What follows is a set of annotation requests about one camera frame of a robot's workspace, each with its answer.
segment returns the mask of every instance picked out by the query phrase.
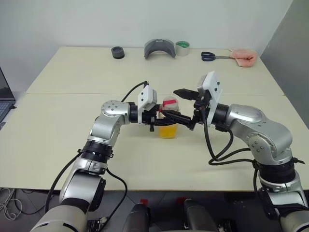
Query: roll of tape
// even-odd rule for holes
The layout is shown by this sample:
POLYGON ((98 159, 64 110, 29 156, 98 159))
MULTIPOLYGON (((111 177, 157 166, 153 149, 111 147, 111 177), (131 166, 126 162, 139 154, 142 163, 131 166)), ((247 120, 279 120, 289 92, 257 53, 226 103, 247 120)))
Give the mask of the roll of tape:
POLYGON ((178 41, 175 45, 176 55, 184 57, 189 54, 190 44, 186 41, 178 41))

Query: table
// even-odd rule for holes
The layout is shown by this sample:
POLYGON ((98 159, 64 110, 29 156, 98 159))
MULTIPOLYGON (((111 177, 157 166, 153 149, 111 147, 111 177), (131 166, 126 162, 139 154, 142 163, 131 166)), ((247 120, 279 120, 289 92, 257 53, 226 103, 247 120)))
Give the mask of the table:
MULTIPOLYGON (((123 59, 114 59, 110 48, 61 47, 27 93, 110 93, 125 94, 132 86, 149 81, 159 94, 175 89, 195 90, 201 76, 216 70, 227 95, 283 95, 261 59, 251 68, 239 67, 233 59, 201 60, 205 49, 191 49, 185 57, 151 54, 143 48, 125 48, 123 59)), ((229 55, 226 49, 206 49, 229 55)))
MULTIPOLYGON (((122 94, 28 93, 0 130, 0 186, 49 189, 62 167, 82 148, 101 105, 119 100, 122 94)), ((166 95, 159 94, 158 102, 166 95)), ((132 94, 128 101, 136 101, 132 94)), ((239 103, 260 108, 272 120, 292 132, 295 157, 309 163, 309 131, 285 96, 223 95, 224 104, 239 103)), ((181 112, 192 116, 193 101, 179 99, 181 112)), ((216 152, 227 140, 227 133, 210 130, 216 152)), ((235 139, 231 149, 244 147, 235 139)), ((203 130, 179 126, 176 139, 158 137, 158 129, 124 125, 108 165, 131 190, 253 190, 253 168, 249 163, 213 167, 208 165, 203 130)), ((252 158, 250 152, 235 155, 252 158)), ((309 189, 308 167, 297 164, 301 181, 309 189)), ((68 172, 56 189, 60 189, 68 172)), ((104 175, 107 190, 123 189, 122 184, 104 175)))

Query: floor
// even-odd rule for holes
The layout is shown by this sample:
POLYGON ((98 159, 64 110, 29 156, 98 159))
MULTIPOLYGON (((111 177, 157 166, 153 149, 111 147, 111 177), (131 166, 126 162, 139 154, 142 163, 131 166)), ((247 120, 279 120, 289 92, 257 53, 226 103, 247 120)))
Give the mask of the floor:
MULTIPOLYGON (((98 210, 91 212, 88 219, 105 217, 117 205, 123 193, 121 191, 107 191, 98 210)), ((0 194, 0 201, 5 196, 0 194)), ((17 190, 16 197, 22 201, 23 211, 33 212, 45 203, 45 193, 24 193, 17 190)), ((260 203, 253 199, 253 195, 243 196, 241 193, 201 192, 201 191, 129 191, 123 204, 116 211, 106 232, 120 232, 126 217, 134 204, 141 200, 147 202, 151 209, 150 232, 183 229, 182 202, 192 198, 204 205, 212 217, 235 220, 239 232, 279 232, 278 222, 270 221, 264 215, 260 203)), ((51 207, 58 204, 58 196, 51 200, 51 207)), ((9 210, 16 212, 14 204, 9 210)), ((0 232, 28 232, 43 215, 43 210, 34 215, 20 215, 15 221, 8 221, 3 211, 0 211, 0 232)))

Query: pink sponge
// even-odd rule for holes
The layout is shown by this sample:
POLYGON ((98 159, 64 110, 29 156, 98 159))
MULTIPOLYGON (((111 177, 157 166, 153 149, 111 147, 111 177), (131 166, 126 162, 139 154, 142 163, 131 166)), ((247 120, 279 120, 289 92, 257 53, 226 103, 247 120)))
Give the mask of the pink sponge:
POLYGON ((241 67, 251 67, 256 61, 257 52, 249 49, 236 49, 232 51, 230 57, 234 58, 241 67))

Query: white cable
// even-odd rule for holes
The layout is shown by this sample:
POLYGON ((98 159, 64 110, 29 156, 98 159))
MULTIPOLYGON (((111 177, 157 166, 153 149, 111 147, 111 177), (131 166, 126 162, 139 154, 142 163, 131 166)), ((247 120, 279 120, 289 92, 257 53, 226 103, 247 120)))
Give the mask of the white cable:
POLYGON ((12 198, 13 195, 14 195, 14 192, 16 191, 15 188, 13 189, 9 189, 9 188, 1 188, 0 189, 0 192, 4 191, 4 190, 7 190, 9 192, 8 194, 8 197, 0 203, 0 211, 3 210, 3 214, 5 216, 5 218, 9 221, 14 221, 22 212, 22 203, 19 199, 16 199, 16 198, 12 198), (8 210, 8 204, 10 201, 18 201, 20 203, 20 211, 19 213, 10 213, 9 210, 8 210))

